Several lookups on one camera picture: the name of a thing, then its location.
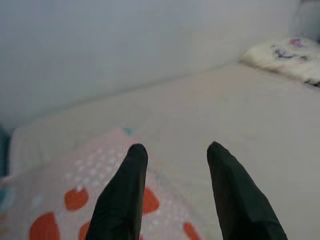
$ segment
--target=white dot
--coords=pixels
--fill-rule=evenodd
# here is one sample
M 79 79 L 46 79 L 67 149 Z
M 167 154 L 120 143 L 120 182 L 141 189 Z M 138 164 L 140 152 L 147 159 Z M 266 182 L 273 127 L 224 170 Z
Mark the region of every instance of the white dot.
M 77 161 L 75 162 L 75 165 L 76 165 L 76 166 L 79 166 L 81 163 L 82 163 L 82 160 L 77 160 Z
M 92 153 L 92 154 L 90 154 L 90 155 L 88 156 L 87 160 L 88 160 L 88 161 L 91 161 L 91 160 L 93 160 L 94 158 L 95 158 L 95 155 Z
M 97 180 L 95 180 L 93 183 L 92 183 L 92 186 L 96 187 L 99 185 L 99 182 Z
M 79 176 L 76 176 L 75 177 L 75 179 L 74 179 L 74 181 L 77 183 L 77 182 L 79 182 L 81 180 L 81 177 L 79 177 Z
M 99 174 L 99 178 L 102 180 L 102 179 L 105 178 L 105 175 L 104 175 L 103 173 L 100 173 L 100 174 Z
M 98 169 L 101 167 L 101 162 L 98 162 L 96 165 L 95 165 L 95 168 Z
M 80 192 L 83 188 L 84 188 L 83 186 L 78 185 L 78 186 L 75 187 L 75 190 L 76 190 L 77 192 Z
M 103 152 L 102 148 L 99 148 L 99 149 L 96 151 L 97 154 L 102 154 L 102 152 Z
M 84 169 L 85 169 L 85 166 L 79 166 L 79 167 L 78 167 L 78 172 L 80 173 L 80 172 L 82 172 Z
M 96 174 L 97 174 L 97 171 L 94 168 L 90 170 L 90 175 L 91 176 L 94 176 Z
M 88 177 L 86 177 L 86 178 L 83 180 L 83 183 L 84 183 L 84 184 L 87 184 L 89 181 L 90 181 L 90 179 L 89 179 Z
M 40 194 L 38 194 L 37 196 L 35 196 L 33 199 L 32 199 L 32 207 L 33 208 L 37 208 L 40 204 L 41 204 L 41 202 L 42 202 L 42 199 L 43 199 L 43 197 L 42 197 L 42 195 L 40 195 Z

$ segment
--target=bed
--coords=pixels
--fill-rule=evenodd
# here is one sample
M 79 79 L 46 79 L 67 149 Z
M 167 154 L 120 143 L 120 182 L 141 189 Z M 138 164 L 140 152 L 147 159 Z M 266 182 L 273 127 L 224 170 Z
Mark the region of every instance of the bed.
M 96 99 L 15 129 L 10 174 L 54 161 L 115 127 L 129 128 L 160 171 L 222 239 L 206 150 L 225 145 L 268 197 L 288 239 L 317 239 L 319 90 L 230 64 Z

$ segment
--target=polka dot blanket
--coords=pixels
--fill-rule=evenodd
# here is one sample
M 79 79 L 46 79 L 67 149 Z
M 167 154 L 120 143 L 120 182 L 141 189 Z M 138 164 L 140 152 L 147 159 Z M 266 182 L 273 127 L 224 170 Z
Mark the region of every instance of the polka dot blanket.
M 137 141 L 122 129 L 0 182 L 0 239 L 84 240 L 98 196 Z M 199 220 L 149 169 L 140 239 L 203 240 Z

